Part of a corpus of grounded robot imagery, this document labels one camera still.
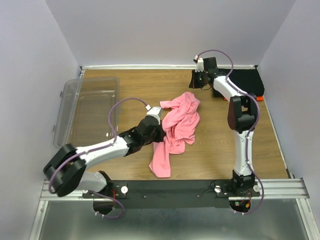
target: container lid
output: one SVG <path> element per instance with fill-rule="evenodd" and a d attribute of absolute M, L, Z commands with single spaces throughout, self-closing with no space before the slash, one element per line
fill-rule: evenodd
<path fill-rule="evenodd" d="M 108 124 L 110 109 L 119 100 L 116 77 L 69 80 L 63 89 L 53 144 L 61 148 L 67 143 L 85 147 L 112 139 Z M 118 129 L 118 109 L 111 114 Z"/>

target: wall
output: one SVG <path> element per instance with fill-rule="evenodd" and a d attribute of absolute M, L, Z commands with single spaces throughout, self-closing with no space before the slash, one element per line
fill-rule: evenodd
<path fill-rule="evenodd" d="M 2 0 L 0 23 L 0 239 L 26 240 L 56 151 L 59 94 L 79 65 L 44 0 Z"/>
<path fill-rule="evenodd" d="M 193 64 L 219 49 L 259 64 L 295 0 L 46 0 L 82 66 Z M 230 64 L 224 57 L 219 64 Z"/>
<path fill-rule="evenodd" d="M 258 68 L 288 169 L 320 225 L 320 1 L 297 0 Z"/>

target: cable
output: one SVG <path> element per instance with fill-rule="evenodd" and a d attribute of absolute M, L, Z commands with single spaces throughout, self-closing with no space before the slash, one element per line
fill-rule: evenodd
<path fill-rule="evenodd" d="M 108 123 L 109 123 L 109 126 L 110 126 L 110 128 L 111 128 L 111 130 L 112 130 L 112 133 L 113 133 L 113 135 L 114 135 L 113 142 L 112 142 L 112 143 L 109 143 L 109 144 L 107 144 L 107 145 L 104 145 L 104 146 L 99 146 L 99 147 L 92 148 L 92 149 L 90 149 L 90 150 L 88 150 L 88 151 L 83 151 L 83 152 L 77 153 L 77 154 L 72 155 L 71 157 L 67 158 L 67 159 L 55 170 L 55 172 L 52 174 L 52 176 L 51 176 L 51 178 L 50 178 L 50 180 L 49 180 L 49 187 L 48 187 L 48 188 L 49 188 L 49 192 L 50 192 L 51 194 L 55 194 L 55 193 L 56 193 L 56 191 L 54 191 L 54 190 L 52 189 L 52 188 L 53 188 L 53 182 L 54 182 L 54 179 L 56 178 L 58 172 L 59 172 L 65 165 L 67 165 L 67 164 L 70 163 L 73 159 L 78 158 L 78 157 L 80 157 L 80 156 L 83 155 L 83 154 L 87 154 L 87 153 L 91 153 L 91 152 L 94 152 L 94 151 L 97 151 L 97 150 L 101 150 L 101 149 L 108 148 L 108 147 L 112 146 L 112 145 L 117 141 L 117 131 L 116 131 L 115 128 L 112 126 L 112 123 L 111 123 L 111 114 L 112 114 L 113 110 L 114 110 L 118 105 L 122 104 L 123 102 L 125 102 L 125 101 L 127 101 L 127 100 L 138 100 L 138 101 L 142 102 L 146 108 L 147 108 L 147 107 L 150 107 L 144 100 L 142 100 L 142 99 L 140 99 L 140 98 L 137 98 L 137 97 L 128 97 L 128 98 L 126 98 L 126 99 L 123 99 L 123 100 L 117 102 L 117 103 L 110 109 L 109 114 L 108 114 Z M 102 195 L 102 194 L 100 194 L 100 193 L 97 193 L 97 192 L 95 192 L 95 191 L 91 191 L 91 190 L 89 190 L 89 191 L 92 192 L 93 194 L 96 194 L 97 196 L 100 196 L 100 197 L 102 196 L 103 198 L 113 200 L 114 202 L 118 203 L 118 204 L 121 206 L 121 208 L 123 209 L 123 211 L 121 212 L 121 214 L 120 214 L 119 216 L 116 216 L 116 217 L 107 217 L 107 216 L 104 216 L 105 218 L 116 219 L 116 218 L 121 217 L 121 216 L 124 214 L 124 212 L 125 212 L 124 206 L 121 204 L 121 202 L 119 202 L 119 201 L 116 200 L 115 198 L 109 197 L 109 196 L 104 196 L 104 195 Z"/>
<path fill-rule="evenodd" d="M 113 197 L 110 197 L 110 196 L 102 195 L 102 194 L 100 194 L 100 193 L 98 193 L 96 191 L 89 190 L 88 192 L 91 193 L 91 194 L 97 195 L 98 197 L 104 198 L 104 199 L 110 199 L 110 200 L 116 202 L 117 204 L 119 204 L 119 206 L 122 208 L 121 213 L 119 215 L 117 215 L 117 216 L 104 215 L 104 214 L 101 214 L 98 211 L 95 212 L 96 215 L 99 215 L 99 216 L 101 216 L 101 217 L 103 217 L 105 219 L 118 219 L 118 218 L 121 218 L 121 216 L 126 212 L 125 207 L 123 206 L 123 204 L 120 201 L 118 201 L 117 199 L 115 199 Z"/>
<path fill-rule="evenodd" d="M 265 188 L 262 184 L 262 181 L 261 179 L 259 178 L 259 176 L 257 175 L 257 173 L 253 170 L 253 168 L 250 166 L 249 164 L 249 134 L 255 129 L 256 125 L 258 124 L 258 121 L 260 119 L 260 115 L 261 115 L 261 112 L 260 112 L 260 107 L 259 107 L 259 104 L 257 102 L 257 100 L 255 100 L 255 98 L 253 96 L 251 96 L 250 94 L 238 89 L 232 82 L 230 82 L 228 80 L 228 77 L 231 75 L 232 71 L 234 70 L 234 62 L 231 60 L 231 58 L 226 54 L 224 53 L 223 51 L 220 51 L 220 50 L 216 50 L 216 49 L 210 49 L 210 50 L 206 50 L 206 51 L 203 51 L 203 52 L 200 52 L 197 56 L 195 56 L 195 60 L 197 60 L 200 55 L 204 54 L 204 53 L 208 53 L 208 52 L 218 52 L 218 53 L 221 53 L 223 55 L 225 55 L 229 60 L 230 60 L 230 63 L 231 63 L 231 69 L 230 71 L 228 72 L 228 74 L 225 76 L 225 82 L 231 87 L 233 88 L 235 91 L 237 91 L 238 93 L 250 98 L 255 106 L 256 106 L 256 109 L 257 109 L 257 116 L 256 116 L 256 120 L 254 122 L 254 124 L 252 125 L 252 127 L 248 130 L 246 136 L 245 136 L 245 163 L 247 164 L 248 168 L 250 169 L 250 171 L 253 173 L 253 175 L 255 175 L 256 179 L 258 180 L 258 182 L 260 183 L 261 185 L 261 199 L 260 199 L 260 202 L 258 203 L 258 205 L 251 211 L 249 212 L 241 212 L 241 214 L 243 215 L 249 215 L 249 214 L 252 214 L 254 213 L 260 206 L 261 204 L 263 203 L 264 201 L 264 197 L 265 197 Z"/>

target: orange object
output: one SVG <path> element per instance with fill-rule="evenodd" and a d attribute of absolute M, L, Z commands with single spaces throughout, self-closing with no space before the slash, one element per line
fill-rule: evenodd
<path fill-rule="evenodd" d="M 262 102 L 262 101 L 264 100 L 264 96 L 257 96 L 257 97 L 256 97 L 256 100 L 257 100 L 258 102 Z"/>

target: transparent tray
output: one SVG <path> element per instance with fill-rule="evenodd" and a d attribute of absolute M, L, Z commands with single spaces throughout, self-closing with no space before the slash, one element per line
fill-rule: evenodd
<path fill-rule="evenodd" d="M 108 113 L 119 100 L 116 77 L 73 79 L 64 85 L 53 144 L 84 147 L 113 138 Z M 111 115 L 118 128 L 118 109 Z"/>

